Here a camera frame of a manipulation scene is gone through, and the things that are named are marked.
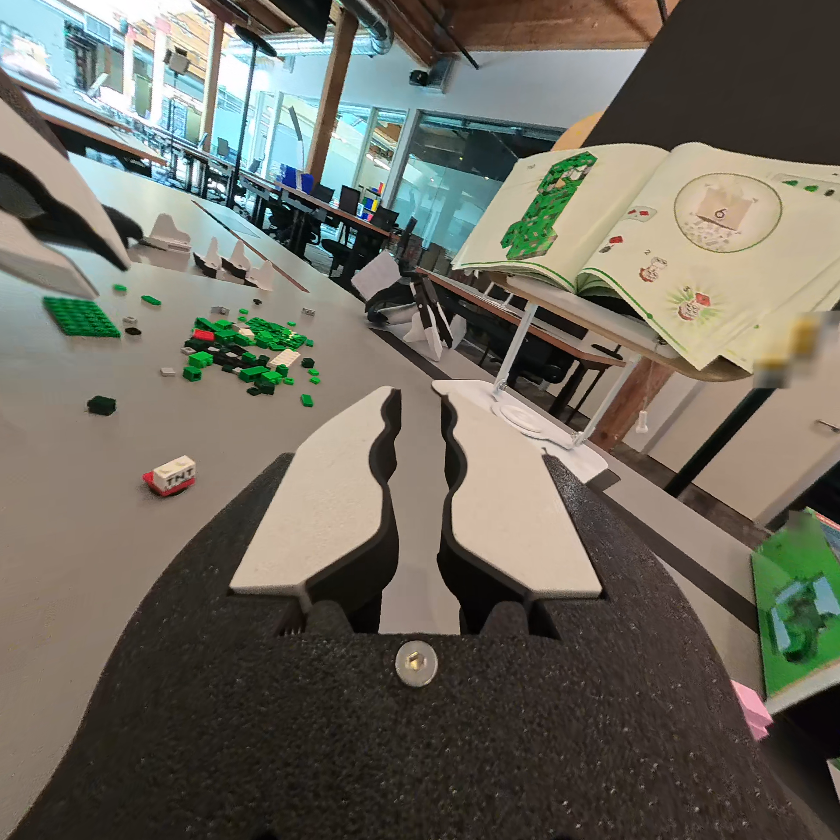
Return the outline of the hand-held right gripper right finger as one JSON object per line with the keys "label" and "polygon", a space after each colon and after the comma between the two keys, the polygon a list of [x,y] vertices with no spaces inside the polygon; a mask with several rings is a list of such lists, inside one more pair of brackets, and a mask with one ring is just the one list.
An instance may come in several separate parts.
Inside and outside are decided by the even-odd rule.
{"label": "hand-held right gripper right finger", "polygon": [[538,447],[462,394],[442,396],[441,428],[448,493],[437,565],[460,611],[602,597]]}

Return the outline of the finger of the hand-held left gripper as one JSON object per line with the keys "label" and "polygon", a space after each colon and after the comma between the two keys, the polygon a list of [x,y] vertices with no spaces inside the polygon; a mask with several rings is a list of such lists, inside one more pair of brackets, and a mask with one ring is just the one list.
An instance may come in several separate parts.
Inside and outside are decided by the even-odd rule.
{"label": "finger of the hand-held left gripper", "polygon": [[128,270],[128,239],[142,239],[141,227],[99,202],[22,89],[4,70],[1,78],[2,191],[25,191],[45,210],[53,249],[87,251]]}
{"label": "finger of the hand-held left gripper", "polygon": [[1,194],[2,271],[39,287],[94,300],[98,290],[77,264],[47,244],[51,222],[25,191]]}

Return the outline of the red and white lego block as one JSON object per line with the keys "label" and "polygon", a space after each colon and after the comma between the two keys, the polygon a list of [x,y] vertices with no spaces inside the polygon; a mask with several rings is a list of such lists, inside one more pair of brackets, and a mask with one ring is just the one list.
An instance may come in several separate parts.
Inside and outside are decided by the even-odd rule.
{"label": "red and white lego block", "polygon": [[142,480],[156,496],[172,497],[194,486],[196,462],[185,455],[174,458],[144,473]]}

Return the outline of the green lego pieces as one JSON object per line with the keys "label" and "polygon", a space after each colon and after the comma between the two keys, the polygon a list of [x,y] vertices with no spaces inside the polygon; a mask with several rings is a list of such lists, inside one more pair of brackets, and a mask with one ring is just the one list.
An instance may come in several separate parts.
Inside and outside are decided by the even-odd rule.
{"label": "green lego pieces", "polygon": [[121,418],[187,424],[246,419],[255,409],[296,397],[299,362],[274,359],[312,347],[302,316],[272,312],[270,295],[183,275],[132,275],[103,307],[120,339],[91,352],[85,394],[111,397]]}

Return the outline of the green lego box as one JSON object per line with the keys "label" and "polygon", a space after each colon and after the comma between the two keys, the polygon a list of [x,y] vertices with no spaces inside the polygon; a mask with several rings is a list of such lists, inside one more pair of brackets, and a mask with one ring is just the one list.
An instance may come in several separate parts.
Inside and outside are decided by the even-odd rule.
{"label": "green lego box", "polygon": [[772,714],[839,685],[838,524],[810,508],[752,552],[754,601]]}

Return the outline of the white-based book stand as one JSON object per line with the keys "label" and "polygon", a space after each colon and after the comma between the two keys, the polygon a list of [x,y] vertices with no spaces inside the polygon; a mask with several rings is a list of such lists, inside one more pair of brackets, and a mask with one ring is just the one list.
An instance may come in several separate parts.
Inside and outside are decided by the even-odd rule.
{"label": "white-based book stand", "polygon": [[[696,369],[673,351],[647,324],[599,307],[591,301],[556,287],[518,276],[511,278],[509,283],[500,280],[498,285],[526,301],[524,316],[501,364],[500,372],[492,384],[483,381],[454,381],[444,389],[444,393],[461,394],[496,415],[520,434],[531,438],[534,444],[544,442],[551,454],[561,459],[583,480],[594,478],[606,468],[601,456],[586,454],[583,446],[618,389],[633,371],[635,363],[641,358],[664,364],[675,372],[699,382],[733,382],[745,379],[749,375],[745,370],[722,358],[714,360],[706,367]],[[628,352],[619,379],[604,397],[584,431],[577,434],[566,433],[562,429],[554,432],[550,422],[541,419],[540,415],[521,403],[508,388],[508,374],[538,308],[548,309],[605,339],[614,341]]]}

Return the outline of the wooden-top desk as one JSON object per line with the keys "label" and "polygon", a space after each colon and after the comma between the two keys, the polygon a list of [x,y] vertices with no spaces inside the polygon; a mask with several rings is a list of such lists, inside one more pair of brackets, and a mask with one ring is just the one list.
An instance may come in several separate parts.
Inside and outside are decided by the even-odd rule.
{"label": "wooden-top desk", "polygon": [[[466,321],[463,341],[467,355],[479,367],[501,370],[515,332],[524,316],[526,301],[490,280],[473,286],[460,280],[420,269],[431,280],[444,311]],[[621,371],[624,360],[617,349],[587,339],[588,330],[566,318],[538,308],[507,376],[510,387],[529,382],[527,394],[558,385],[551,404],[543,406],[566,423],[582,417],[585,400],[610,370]]]}

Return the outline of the black and white wedge part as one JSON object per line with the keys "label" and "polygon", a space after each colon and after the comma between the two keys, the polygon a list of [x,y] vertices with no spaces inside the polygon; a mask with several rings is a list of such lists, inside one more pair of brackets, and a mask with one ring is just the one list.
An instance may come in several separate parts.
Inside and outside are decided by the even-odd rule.
{"label": "black and white wedge part", "polygon": [[454,338],[432,281],[425,274],[415,274],[409,283],[416,305],[411,326],[402,341],[425,343],[432,361],[440,361],[445,348],[451,349]]}

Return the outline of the black stand pole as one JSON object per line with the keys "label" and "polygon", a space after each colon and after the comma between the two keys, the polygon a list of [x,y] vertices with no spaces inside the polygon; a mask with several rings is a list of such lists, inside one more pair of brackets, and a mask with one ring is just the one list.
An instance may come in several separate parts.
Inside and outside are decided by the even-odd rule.
{"label": "black stand pole", "polygon": [[778,390],[777,387],[753,387],[670,479],[664,492],[671,497],[678,497]]}

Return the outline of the black floor lamp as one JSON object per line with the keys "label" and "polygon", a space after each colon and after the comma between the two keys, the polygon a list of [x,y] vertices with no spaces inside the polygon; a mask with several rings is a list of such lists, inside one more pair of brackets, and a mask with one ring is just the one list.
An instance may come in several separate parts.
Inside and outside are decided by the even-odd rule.
{"label": "black floor lamp", "polygon": [[256,62],[257,62],[257,55],[261,54],[263,56],[267,56],[269,58],[277,58],[277,52],[275,49],[266,42],[264,38],[259,36],[256,32],[241,26],[239,24],[234,26],[234,31],[238,38],[250,46],[251,48],[251,55],[248,64],[248,77],[246,82],[246,90],[245,90],[245,98],[244,98],[244,107],[243,113],[240,122],[240,131],[238,137],[238,147],[237,147],[237,155],[235,158],[234,163],[234,170],[228,180],[228,189],[227,189],[227,200],[226,200],[226,207],[233,209],[235,208],[235,197],[236,192],[238,189],[238,178],[242,169],[242,162],[243,162],[243,155],[244,155],[244,147],[245,147],[245,134],[248,124],[248,111],[249,111],[249,100],[251,91],[253,88],[253,80],[256,71]]}

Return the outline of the wooden column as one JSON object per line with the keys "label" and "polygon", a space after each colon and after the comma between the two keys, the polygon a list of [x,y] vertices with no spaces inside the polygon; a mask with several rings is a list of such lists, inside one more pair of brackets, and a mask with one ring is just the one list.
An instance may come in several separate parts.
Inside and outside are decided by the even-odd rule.
{"label": "wooden column", "polygon": [[312,175],[313,181],[316,184],[322,181],[322,174],[329,154],[329,144],[338,115],[344,81],[352,57],[353,43],[357,31],[357,17],[341,7],[322,86],[318,113],[313,126],[308,162],[306,164],[306,170]]}

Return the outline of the black ceiling monitor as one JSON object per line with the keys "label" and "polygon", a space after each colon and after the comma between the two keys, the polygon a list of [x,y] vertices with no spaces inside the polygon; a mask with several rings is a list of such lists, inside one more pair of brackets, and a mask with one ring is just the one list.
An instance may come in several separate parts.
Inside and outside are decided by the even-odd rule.
{"label": "black ceiling monitor", "polygon": [[330,22],[331,1],[260,1],[260,3],[288,18],[318,42],[324,41]]}

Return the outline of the tan round board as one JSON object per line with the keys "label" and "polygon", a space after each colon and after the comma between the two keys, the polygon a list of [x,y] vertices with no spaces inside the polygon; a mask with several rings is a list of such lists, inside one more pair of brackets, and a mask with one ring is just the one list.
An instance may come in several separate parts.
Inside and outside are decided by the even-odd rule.
{"label": "tan round board", "polygon": [[570,126],[555,141],[551,151],[568,151],[581,148],[603,113],[604,111],[595,112]]}

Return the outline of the brown wooden post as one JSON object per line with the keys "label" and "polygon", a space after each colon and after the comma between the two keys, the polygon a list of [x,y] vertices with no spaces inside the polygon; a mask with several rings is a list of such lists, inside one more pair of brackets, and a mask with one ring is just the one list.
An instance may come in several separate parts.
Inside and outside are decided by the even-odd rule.
{"label": "brown wooden post", "polygon": [[640,413],[667,384],[674,370],[648,358],[635,363],[590,436],[594,446],[611,453],[636,426]]}

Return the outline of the silver ventilation duct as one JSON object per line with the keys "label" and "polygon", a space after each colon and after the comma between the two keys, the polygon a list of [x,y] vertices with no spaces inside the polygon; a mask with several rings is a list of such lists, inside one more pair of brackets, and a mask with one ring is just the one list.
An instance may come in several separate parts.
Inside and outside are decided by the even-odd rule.
{"label": "silver ventilation duct", "polygon": [[357,21],[353,37],[353,56],[385,56],[394,44],[395,32],[387,16],[372,1],[337,1],[343,11]]}

